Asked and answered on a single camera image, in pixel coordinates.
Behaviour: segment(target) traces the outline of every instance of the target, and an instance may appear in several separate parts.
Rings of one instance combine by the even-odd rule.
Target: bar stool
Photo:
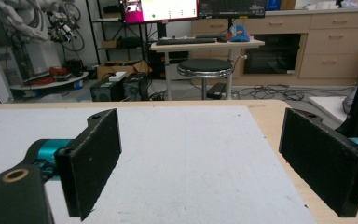
[[[219,59],[189,59],[180,62],[177,71],[184,77],[200,77],[202,79],[202,100],[205,100],[206,80],[230,76],[232,65]]]

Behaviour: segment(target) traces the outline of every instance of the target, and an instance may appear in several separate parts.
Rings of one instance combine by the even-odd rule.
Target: computer screen
[[[186,21],[198,18],[198,0],[120,0],[127,24]]]
[[[199,18],[264,18],[266,5],[267,0],[199,0]]]

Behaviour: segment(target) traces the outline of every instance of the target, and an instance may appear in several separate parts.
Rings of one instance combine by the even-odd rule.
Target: cardboard box
[[[148,74],[151,68],[147,62],[141,61],[109,61],[97,67],[97,78],[102,80],[107,77],[109,73],[126,72],[127,76],[132,73],[143,72]]]
[[[108,18],[118,18],[121,19],[121,13],[119,12],[108,12],[108,13],[104,13],[103,17],[108,19]]]
[[[101,42],[102,49],[116,49],[118,48],[118,42],[116,40],[107,40]]]

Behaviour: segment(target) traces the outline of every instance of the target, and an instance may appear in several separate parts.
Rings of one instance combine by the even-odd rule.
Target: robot
[[[0,0],[0,22],[12,44],[25,45],[34,75],[61,66],[53,42],[76,39],[74,0]]]

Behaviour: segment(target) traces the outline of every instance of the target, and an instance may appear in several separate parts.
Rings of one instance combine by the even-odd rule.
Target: wooden cabinet
[[[251,35],[300,34],[293,74],[245,74],[244,61],[236,61],[234,85],[357,85],[358,9],[288,11],[264,19],[236,20]],[[225,20],[192,22],[192,35],[227,29]],[[220,57],[225,52],[198,52],[197,57]]]
[[[252,35],[301,34],[310,27],[310,15],[271,16],[265,19],[243,20],[246,31]]]
[[[358,79],[358,13],[313,15],[300,78]]]

